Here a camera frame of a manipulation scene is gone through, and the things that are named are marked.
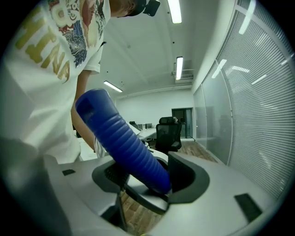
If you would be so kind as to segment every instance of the doorway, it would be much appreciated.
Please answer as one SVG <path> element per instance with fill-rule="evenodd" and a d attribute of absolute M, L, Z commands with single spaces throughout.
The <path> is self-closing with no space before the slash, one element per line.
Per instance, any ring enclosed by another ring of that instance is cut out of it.
<path fill-rule="evenodd" d="M 180 137 L 192 138 L 193 137 L 192 108 L 172 109 L 172 116 L 176 117 L 178 121 L 182 122 Z"/>

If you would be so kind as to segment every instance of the blue corrugated tube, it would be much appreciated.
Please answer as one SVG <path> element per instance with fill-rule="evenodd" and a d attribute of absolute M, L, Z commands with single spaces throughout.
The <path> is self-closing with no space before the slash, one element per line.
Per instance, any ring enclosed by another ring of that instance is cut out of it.
<path fill-rule="evenodd" d="M 76 102 L 76 110 L 122 168 L 154 191 L 169 192 L 168 172 L 119 115 L 107 91 L 93 89 L 84 93 Z"/>

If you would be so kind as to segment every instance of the black office chair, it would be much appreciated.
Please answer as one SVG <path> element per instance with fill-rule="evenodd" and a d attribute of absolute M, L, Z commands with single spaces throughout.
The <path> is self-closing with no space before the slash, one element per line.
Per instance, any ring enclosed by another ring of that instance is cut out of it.
<path fill-rule="evenodd" d="M 162 117 L 156 126 L 156 150 L 168 154 L 169 151 L 177 152 L 181 148 L 180 132 L 181 123 L 175 123 L 173 117 Z"/>

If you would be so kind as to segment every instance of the opening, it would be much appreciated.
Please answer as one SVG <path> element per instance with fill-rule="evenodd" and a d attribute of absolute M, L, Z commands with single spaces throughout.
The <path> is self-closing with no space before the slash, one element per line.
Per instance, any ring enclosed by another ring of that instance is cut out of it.
<path fill-rule="evenodd" d="M 168 164 L 165 161 L 160 160 L 160 159 L 157 159 L 157 160 L 158 160 L 158 162 L 160 162 L 161 166 L 163 166 L 163 168 L 165 170 L 168 170 Z"/>
<path fill-rule="evenodd" d="M 180 137 L 193 141 L 193 117 L 192 108 L 172 109 L 172 116 L 182 123 Z"/>
<path fill-rule="evenodd" d="M 88 99 L 84 99 L 83 102 L 81 102 L 77 106 L 76 110 L 80 115 L 83 115 L 83 120 L 86 123 L 88 119 L 92 116 L 92 113 L 94 112 L 94 107 L 91 105 Z"/>

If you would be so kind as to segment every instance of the fluorescent light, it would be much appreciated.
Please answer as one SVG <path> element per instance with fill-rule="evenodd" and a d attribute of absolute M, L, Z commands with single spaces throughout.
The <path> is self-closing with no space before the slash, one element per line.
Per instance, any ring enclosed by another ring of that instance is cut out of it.
<path fill-rule="evenodd" d="M 265 77 L 267 77 L 267 75 L 263 75 L 263 76 L 259 77 L 257 80 L 255 80 L 251 84 L 254 85 L 254 84 L 258 83 L 260 80 L 263 80 Z"/>
<path fill-rule="evenodd" d="M 245 31 L 250 23 L 250 20 L 253 15 L 255 7 L 256 7 L 256 0 L 251 0 L 251 2 L 249 4 L 248 11 L 247 11 L 246 16 L 244 18 L 243 24 L 239 30 L 239 34 L 243 35 L 245 33 Z"/>
<path fill-rule="evenodd" d="M 181 74 L 183 71 L 183 57 L 176 58 L 176 80 L 181 79 Z"/>
<path fill-rule="evenodd" d="M 225 59 L 221 60 L 221 62 L 219 63 L 219 66 L 217 67 L 216 71 L 212 75 L 212 79 L 216 78 L 216 76 L 219 74 L 220 70 L 222 69 L 222 67 L 225 65 L 226 62 L 227 62 L 227 60 L 225 60 Z"/>
<path fill-rule="evenodd" d="M 281 65 L 284 65 L 284 64 L 286 64 L 286 63 L 289 61 L 289 59 L 287 59 L 287 60 L 283 61 L 283 62 L 281 63 Z"/>
<path fill-rule="evenodd" d="M 181 20 L 179 0 L 168 0 L 168 4 L 170 8 L 172 22 L 174 24 L 181 23 L 182 20 Z"/>
<path fill-rule="evenodd" d="M 110 82 L 108 82 L 108 81 L 104 81 L 103 83 L 104 83 L 105 85 L 111 87 L 112 89 L 114 89 L 114 90 L 116 90 L 116 91 L 122 93 L 122 90 L 121 90 L 121 89 L 117 88 L 115 85 L 112 85 Z"/>
<path fill-rule="evenodd" d="M 235 65 L 232 67 L 232 69 L 233 69 L 233 70 L 236 70 L 236 71 L 243 71 L 243 72 L 245 72 L 245 73 L 249 73 L 249 72 L 250 72 L 250 70 L 248 70 L 248 69 L 241 68 L 241 67 L 239 67 L 239 66 L 235 66 Z"/>

